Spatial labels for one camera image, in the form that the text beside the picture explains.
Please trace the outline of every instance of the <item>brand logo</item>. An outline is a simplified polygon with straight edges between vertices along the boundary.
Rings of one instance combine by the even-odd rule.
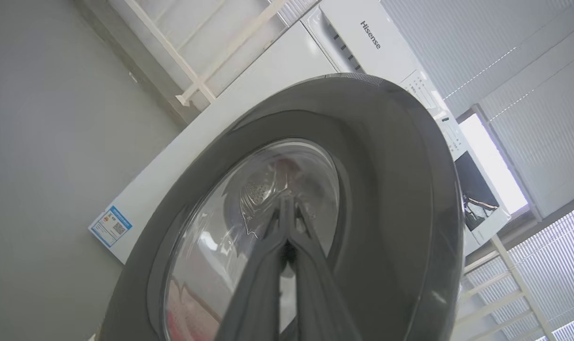
[[[371,33],[371,31],[369,30],[369,25],[367,25],[367,23],[365,23],[365,21],[363,20],[363,22],[361,22],[361,25],[363,26],[363,30],[365,30],[365,33],[367,33],[367,35],[369,36],[369,38],[371,39],[371,41],[373,42],[373,44],[376,46],[376,48],[379,50],[382,46],[380,46],[380,42],[377,41],[376,37],[373,35],[373,33]]]

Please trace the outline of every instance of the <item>display screen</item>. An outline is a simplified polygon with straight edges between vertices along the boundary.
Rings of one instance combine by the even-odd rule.
[[[456,160],[456,169],[462,186],[466,225],[472,231],[498,209],[499,203],[468,152]]]

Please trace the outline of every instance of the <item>washing machine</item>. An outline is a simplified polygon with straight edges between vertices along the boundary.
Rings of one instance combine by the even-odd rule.
[[[350,5],[285,31],[90,226],[125,264],[99,340],[213,340],[282,198],[361,339],[449,339],[468,146],[379,3]],[[298,339],[296,278],[277,339]]]

